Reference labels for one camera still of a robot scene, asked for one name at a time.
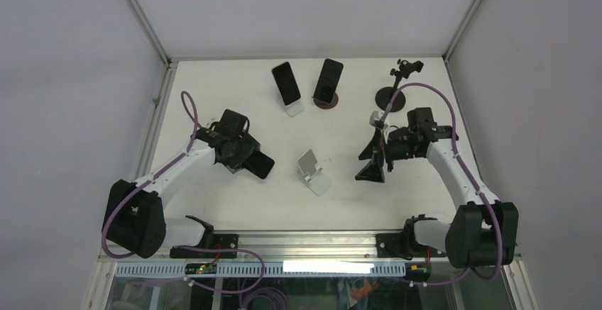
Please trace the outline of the black phone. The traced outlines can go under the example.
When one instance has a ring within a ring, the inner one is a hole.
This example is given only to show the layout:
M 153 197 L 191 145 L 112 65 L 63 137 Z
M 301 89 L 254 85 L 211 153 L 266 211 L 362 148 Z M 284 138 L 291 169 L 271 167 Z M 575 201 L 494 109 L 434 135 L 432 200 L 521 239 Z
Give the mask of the black phone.
M 253 151 L 243 162 L 243 168 L 248 170 L 259 179 L 266 179 L 275 165 L 274 159 L 268 157 L 261 151 Z
M 275 66 L 271 73 L 285 106 L 300 100 L 300 90 L 289 62 Z
M 325 59 L 319 73 L 313 98 L 322 103 L 330 104 L 336 93 L 344 65 L 332 59 Z

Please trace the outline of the white folding phone stand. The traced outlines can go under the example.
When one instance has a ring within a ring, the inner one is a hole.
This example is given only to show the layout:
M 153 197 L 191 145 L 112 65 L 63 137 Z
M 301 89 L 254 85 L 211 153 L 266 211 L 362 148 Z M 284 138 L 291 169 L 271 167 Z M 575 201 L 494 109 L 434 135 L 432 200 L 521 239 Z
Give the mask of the white folding phone stand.
M 284 106 L 284 110 L 289 117 L 295 117 L 296 115 L 302 113 L 305 110 L 305 107 L 301 100 L 297 100 L 287 106 Z

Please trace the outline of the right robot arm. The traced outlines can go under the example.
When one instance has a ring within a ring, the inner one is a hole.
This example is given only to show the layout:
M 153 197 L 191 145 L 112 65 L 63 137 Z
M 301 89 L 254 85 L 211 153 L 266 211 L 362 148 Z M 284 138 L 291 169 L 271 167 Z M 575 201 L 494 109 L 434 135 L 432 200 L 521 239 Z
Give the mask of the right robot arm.
M 425 159 L 438 173 L 456 208 L 451 223 L 424 214 L 406 220 L 397 234 L 377 236 L 380 258 L 411 260 L 437 253 L 456 268 L 509 265 L 515 255 L 519 213 L 502 202 L 464 162 L 452 126 L 440 126 L 430 108 L 408 112 L 406 127 L 390 127 L 374 111 L 374 134 L 359 155 L 367 164 L 356 174 L 361 182 L 383 183 L 398 160 Z

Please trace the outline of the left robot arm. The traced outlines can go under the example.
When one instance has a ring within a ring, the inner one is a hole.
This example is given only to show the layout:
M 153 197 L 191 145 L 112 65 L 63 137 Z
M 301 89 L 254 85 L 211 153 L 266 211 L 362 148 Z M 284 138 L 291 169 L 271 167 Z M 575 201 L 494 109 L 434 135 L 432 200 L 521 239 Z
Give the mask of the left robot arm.
M 196 123 L 186 146 L 162 168 L 132 182 L 115 182 L 102 226 L 105 254 L 116 259 L 149 258 L 161 248 L 172 248 L 204 258 L 220 249 L 212 225 L 195 216 L 167 218 L 165 207 L 215 165 L 223 165 L 232 174 L 246 170 L 266 179 L 275 162 L 261 151 L 249 128 L 248 117 L 227 109 L 210 126 Z

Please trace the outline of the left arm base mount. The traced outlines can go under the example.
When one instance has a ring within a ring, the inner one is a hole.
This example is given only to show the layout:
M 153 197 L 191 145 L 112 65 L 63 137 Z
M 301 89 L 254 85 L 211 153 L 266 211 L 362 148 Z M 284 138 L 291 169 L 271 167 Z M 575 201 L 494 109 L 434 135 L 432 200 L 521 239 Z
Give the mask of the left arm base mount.
M 237 257 L 236 252 L 218 253 L 215 250 L 230 249 L 233 250 L 239 246 L 239 235 L 234 233 L 213 234 L 208 238 L 204 238 L 202 242 L 196 246 L 203 250 L 212 250 L 209 253 L 197 252 L 184 248 L 174 247 L 170 249 L 169 257 L 172 259 L 205 259 L 213 260 L 219 255 L 223 259 L 234 259 Z

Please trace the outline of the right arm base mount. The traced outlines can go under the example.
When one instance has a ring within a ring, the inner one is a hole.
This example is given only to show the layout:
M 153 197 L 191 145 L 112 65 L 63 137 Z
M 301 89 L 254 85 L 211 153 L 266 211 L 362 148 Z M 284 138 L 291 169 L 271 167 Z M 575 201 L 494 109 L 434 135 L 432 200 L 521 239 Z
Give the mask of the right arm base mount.
M 413 258 L 445 258 L 446 254 L 438 250 L 420 245 L 410 240 L 405 232 L 377 233 L 376 255 L 378 258 L 402 258 L 412 260 Z

